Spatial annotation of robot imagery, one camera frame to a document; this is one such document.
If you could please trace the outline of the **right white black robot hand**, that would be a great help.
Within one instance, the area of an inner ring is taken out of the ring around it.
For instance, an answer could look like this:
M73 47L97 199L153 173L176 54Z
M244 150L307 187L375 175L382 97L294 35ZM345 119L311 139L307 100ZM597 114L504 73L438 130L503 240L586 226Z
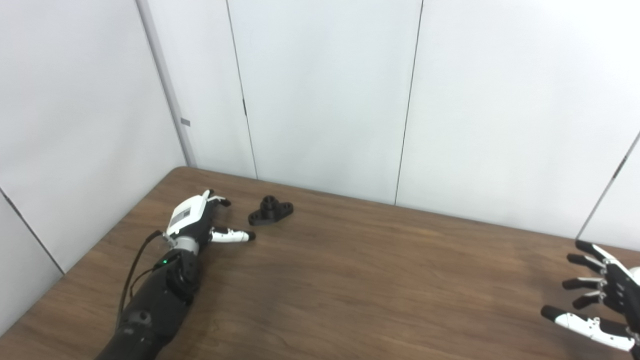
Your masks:
M640 351L639 267L627 268L597 244L577 239L574 245L583 253L569 253L567 260L599 276L578 276L562 282L565 290L589 290L573 301L573 308L582 310L591 305L604 305L622 315L625 322L589 317L551 305L542 306L541 316L591 341L630 353L637 360Z

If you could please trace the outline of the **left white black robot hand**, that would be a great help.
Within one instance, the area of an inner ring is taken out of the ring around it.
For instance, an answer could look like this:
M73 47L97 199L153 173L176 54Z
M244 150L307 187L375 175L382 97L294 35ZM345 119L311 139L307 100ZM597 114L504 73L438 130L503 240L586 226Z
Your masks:
M171 215L164 239L171 250L194 255L208 244L247 243L256 239L252 231L242 231L214 224L215 210L230 207L231 201L214 194L212 189L192 196L180 203Z

